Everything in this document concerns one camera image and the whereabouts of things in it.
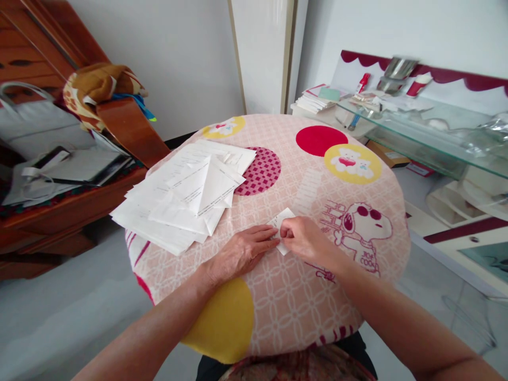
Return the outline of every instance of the yellow patterned cloth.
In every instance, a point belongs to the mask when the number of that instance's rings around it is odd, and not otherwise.
[[[101,132],[105,125],[95,107],[109,101],[113,94],[148,96],[134,73],[125,65],[96,63],[73,73],[63,88],[63,100],[81,119],[84,130]]]

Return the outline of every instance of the person's left hand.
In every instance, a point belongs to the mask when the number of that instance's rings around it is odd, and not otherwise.
[[[267,250],[273,249],[280,240],[272,237],[277,229],[271,225],[258,225],[236,233],[219,253],[205,262],[206,273],[214,285],[246,274],[259,263]]]

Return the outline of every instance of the red circle pattern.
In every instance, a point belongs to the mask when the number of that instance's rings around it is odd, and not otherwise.
[[[240,196],[252,196],[272,187],[280,176],[282,168],[275,152],[264,147],[247,147],[256,150],[256,158],[243,174],[246,179],[234,193]]]
[[[296,144],[314,156],[324,157],[330,147],[347,143],[348,137],[345,134],[328,126],[310,126],[296,134]]]

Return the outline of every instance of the card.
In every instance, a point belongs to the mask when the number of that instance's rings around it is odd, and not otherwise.
[[[296,217],[295,214],[289,208],[285,208],[282,212],[277,214],[270,222],[267,223],[267,225],[272,225],[273,227],[277,228],[277,234],[275,234],[274,238],[280,238],[280,226],[282,225],[284,219],[293,217]],[[280,251],[283,256],[290,252],[290,250],[284,246],[282,240],[277,245],[277,250]]]

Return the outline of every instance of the blue fabric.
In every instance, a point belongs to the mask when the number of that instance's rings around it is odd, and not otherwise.
[[[147,107],[144,105],[144,100],[143,100],[143,97],[141,95],[139,95],[139,94],[136,94],[136,95],[132,95],[132,94],[113,94],[111,99],[115,101],[117,99],[124,99],[124,98],[128,98],[128,97],[134,98],[134,100],[138,104],[139,108],[141,109],[141,112],[147,117],[147,119],[149,121],[151,121],[151,122],[157,122],[157,118],[155,117],[155,115],[153,115],[152,112],[149,109],[147,109]]]

